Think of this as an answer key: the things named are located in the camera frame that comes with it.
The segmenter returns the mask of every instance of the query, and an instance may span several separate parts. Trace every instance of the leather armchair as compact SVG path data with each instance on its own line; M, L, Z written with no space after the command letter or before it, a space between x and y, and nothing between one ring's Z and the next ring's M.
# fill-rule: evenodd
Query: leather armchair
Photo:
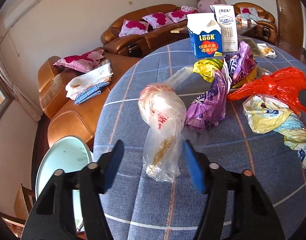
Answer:
M275 17L270 12L266 11L264 8L248 2L235 3L234 4L235 15L241 13L240 8L255 8L260 18L270 20L270 22L266 21L256 22L257 23L256 37L270 44L274 44L277 40L277 34L278 34L277 26L275 24Z
M150 26L149 32L144 35L128 35L121 38L118 36L124 19L144 21L142 17L146 15L158 12L167 13L179 9L179 7L173 4L160 4L133 11L119 17L101 36L104 50L113 54L130 56L128 46L136 45L141 50L142 57L144 57L164 45L180 40L181 37L174 36L170 31L185 26L187 20L167 25L156 30L153 30Z
M40 104L43 112L51 119L48 127L49 146L65 136L76 135L82 138L90 149L93 148L93 137L106 98L124 73L140 60L107 52L103 56L102 60L111 61L112 81L100 95L79 105L75 105L73 100L66 97L65 86L72 78L82 73L53 66L60 59L57 56L50 57L39 69Z

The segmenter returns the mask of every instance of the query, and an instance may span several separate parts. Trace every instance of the white curtain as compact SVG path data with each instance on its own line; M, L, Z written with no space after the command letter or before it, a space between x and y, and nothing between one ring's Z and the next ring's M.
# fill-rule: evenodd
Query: white curtain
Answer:
M1 53L0 53L0 77L10 88L10 90L13 91L14 98L19 101L21 106L28 112L28 114L32 117L32 119L38 122L41 119L41 115L43 114L42 110L39 107L37 107L13 82L5 67L4 61L1 57Z

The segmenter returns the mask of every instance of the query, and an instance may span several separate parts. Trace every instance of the coffee table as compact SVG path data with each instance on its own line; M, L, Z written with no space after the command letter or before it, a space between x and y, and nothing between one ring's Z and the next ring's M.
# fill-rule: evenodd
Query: coffee table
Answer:
M248 25L238 23L236 26L238 35L255 38L257 26L256 24L248 22ZM181 38L187 38L189 36L187 26L171 30L171 33L174 33Z
M306 67L279 48L277 58L256 58L270 72L294 66L306 74ZM104 213L115 240L167 239L191 240L200 222L207 195L194 188L184 159L178 161L181 175L174 183L156 182L142 169L142 151L149 126L138 109L141 90L150 83L162 82L184 66L197 61L189 39L164 46L141 59L112 89L102 109L94 138L94 159L124 141L125 155L113 187L101 195ZM176 93L186 107L210 84L193 73ZM273 203L286 238L306 216L306 170L297 152L283 144L277 132L255 134L243 114L243 100L226 104L226 118L207 130L204 140L194 145L211 162L226 170L251 169ZM306 125L306 114L301 119ZM223 237L229 235L233 193L228 194Z

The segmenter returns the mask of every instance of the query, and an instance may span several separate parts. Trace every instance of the red heart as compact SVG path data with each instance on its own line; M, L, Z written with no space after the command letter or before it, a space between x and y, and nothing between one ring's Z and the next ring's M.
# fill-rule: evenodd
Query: red heart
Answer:
M214 41L210 42L210 41L203 41L201 47L203 49L205 49L205 52L208 55L213 54L215 51L218 50L218 44Z

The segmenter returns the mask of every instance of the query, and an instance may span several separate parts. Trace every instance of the red plastic bag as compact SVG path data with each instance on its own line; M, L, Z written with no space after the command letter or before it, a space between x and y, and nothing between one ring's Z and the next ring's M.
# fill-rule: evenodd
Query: red plastic bag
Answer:
M297 68L288 67L277 70L269 76L264 75L261 79L246 83L227 95L227 98L235 101L252 95L270 95L290 107L306 112L306 107L298 100L298 93L302 89L306 89L305 74Z

